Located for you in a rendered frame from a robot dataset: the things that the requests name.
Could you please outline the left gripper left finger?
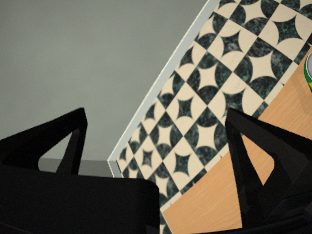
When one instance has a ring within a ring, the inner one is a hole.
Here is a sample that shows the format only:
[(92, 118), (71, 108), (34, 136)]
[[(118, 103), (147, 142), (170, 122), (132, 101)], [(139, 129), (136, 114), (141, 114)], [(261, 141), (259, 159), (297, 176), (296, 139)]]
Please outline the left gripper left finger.
[(39, 158), (72, 133), (56, 172), (78, 175), (87, 126), (85, 110), (78, 108), (4, 138), (0, 140), (0, 162), (8, 166), (39, 170)]

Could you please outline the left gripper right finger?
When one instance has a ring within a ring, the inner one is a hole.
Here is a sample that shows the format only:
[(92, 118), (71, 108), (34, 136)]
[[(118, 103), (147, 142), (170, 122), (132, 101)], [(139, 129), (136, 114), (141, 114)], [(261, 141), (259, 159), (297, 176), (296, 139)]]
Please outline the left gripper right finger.
[[(234, 108), (228, 108), (225, 130), (242, 228), (261, 224), (285, 198), (312, 191), (312, 140)], [(274, 160), (274, 169), (264, 186), (241, 134)]]

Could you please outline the green drink can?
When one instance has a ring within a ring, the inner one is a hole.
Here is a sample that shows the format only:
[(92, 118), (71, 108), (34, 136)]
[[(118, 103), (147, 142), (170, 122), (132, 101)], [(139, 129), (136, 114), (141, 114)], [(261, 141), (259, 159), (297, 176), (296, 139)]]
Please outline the green drink can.
[(312, 51), (306, 59), (304, 63), (304, 75), (312, 93)]

